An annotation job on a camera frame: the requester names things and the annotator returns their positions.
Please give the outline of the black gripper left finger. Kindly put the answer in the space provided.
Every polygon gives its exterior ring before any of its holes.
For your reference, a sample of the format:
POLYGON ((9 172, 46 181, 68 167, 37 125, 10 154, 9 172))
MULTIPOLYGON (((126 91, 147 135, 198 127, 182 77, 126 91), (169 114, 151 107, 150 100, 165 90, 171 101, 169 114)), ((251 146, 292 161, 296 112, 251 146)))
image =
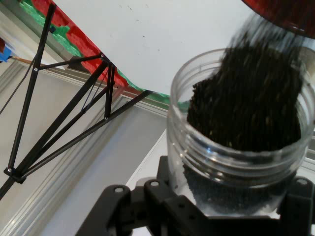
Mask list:
POLYGON ((130 190, 110 185, 80 226, 78 236, 130 236, 146 227, 153 236, 220 236, 220 221, 207 218, 169 187, 167 156, 161 156, 156 178, 130 190))

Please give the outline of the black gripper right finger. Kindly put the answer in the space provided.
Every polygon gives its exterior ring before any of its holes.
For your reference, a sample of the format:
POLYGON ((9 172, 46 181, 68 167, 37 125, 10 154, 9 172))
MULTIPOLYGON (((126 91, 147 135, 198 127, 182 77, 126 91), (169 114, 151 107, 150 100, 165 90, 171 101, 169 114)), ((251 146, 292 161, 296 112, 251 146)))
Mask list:
POLYGON ((310 236, 315 224, 315 184, 295 177, 278 209, 281 236, 310 236))

